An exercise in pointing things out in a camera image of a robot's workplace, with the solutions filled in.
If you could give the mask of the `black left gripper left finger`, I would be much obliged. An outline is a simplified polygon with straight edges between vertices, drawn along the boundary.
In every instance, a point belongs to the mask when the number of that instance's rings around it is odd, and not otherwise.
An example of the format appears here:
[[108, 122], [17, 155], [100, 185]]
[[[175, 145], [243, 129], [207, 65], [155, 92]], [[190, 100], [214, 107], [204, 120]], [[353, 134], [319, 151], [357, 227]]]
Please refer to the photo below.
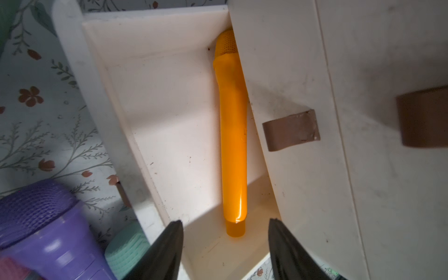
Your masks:
[[182, 221], [170, 222], [126, 280], [177, 280], [183, 252]]

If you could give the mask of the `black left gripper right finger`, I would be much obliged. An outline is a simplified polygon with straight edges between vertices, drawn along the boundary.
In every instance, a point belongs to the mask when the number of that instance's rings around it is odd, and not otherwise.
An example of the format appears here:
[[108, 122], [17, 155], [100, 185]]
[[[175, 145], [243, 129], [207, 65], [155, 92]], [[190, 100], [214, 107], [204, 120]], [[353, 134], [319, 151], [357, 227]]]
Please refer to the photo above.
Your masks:
[[274, 279], [330, 279], [279, 219], [269, 221], [268, 244]]

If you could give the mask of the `purple microphone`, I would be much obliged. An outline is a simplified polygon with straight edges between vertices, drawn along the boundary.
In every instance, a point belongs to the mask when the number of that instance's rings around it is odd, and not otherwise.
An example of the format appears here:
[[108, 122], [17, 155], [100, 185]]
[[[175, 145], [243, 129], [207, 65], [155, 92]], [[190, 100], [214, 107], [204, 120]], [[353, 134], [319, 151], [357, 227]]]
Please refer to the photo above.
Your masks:
[[83, 206], [51, 179], [2, 198], [1, 256], [47, 280], [115, 279]]

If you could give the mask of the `pink microphone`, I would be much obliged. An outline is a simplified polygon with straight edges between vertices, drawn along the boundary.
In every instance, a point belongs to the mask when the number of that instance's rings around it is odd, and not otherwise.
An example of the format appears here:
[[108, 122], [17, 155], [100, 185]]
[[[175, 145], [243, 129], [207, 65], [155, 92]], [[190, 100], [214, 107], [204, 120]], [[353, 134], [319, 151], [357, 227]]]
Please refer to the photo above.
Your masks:
[[42, 280], [40, 275], [9, 258], [1, 258], [0, 273], [1, 280]]

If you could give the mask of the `white bottom drawer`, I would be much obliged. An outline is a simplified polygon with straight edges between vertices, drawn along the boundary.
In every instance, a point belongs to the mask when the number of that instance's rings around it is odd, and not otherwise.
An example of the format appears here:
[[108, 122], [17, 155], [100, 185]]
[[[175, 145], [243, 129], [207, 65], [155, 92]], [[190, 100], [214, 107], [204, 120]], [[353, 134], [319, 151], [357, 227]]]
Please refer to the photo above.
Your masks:
[[219, 92], [213, 60], [226, 5], [83, 13], [56, 1], [52, 20], [82, 96], [151, 243], [184, 226], [181, 280], [270, 280], [268, 223], [280, 213], [252, 113], [248, 216], [226, 233]]

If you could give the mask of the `orange microphone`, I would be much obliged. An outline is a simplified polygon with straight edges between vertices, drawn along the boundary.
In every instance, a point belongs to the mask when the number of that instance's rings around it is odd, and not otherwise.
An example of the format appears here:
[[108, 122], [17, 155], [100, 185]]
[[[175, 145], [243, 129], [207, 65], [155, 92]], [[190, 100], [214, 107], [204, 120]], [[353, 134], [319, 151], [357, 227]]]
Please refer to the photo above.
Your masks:
[[232, 29], [217, 38], [213, 69], [219, 90], [222, 202], [226, 233], [245, 234], [248, 93]]

